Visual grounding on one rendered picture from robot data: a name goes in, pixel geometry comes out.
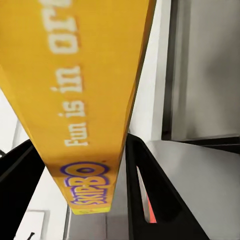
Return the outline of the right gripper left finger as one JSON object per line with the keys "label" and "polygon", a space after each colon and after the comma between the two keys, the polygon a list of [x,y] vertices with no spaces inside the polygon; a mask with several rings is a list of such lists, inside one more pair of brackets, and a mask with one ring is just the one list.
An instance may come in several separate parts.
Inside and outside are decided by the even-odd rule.
{"label": "right gripper left finger", "polygon": [[45,167],[30,138],[0,157],[0,240],[14,240]]}

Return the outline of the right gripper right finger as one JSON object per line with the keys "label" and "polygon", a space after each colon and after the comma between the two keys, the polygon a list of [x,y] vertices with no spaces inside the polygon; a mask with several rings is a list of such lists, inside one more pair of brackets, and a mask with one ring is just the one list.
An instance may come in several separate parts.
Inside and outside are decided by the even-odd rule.
{"label": "right gripper right finger", "polygon": [[[145,142],[125,142],[129,240],[210,240]],[[137,167],[156,223],[145,220]]]}

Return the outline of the board game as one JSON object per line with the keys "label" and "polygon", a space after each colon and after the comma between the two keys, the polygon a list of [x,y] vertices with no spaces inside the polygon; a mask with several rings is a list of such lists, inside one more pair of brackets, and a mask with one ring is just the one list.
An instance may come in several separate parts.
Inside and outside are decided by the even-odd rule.
{"label": "board game", "polygon": [[111,211],[157,0],[0,0],[0,89],[75,215]]}

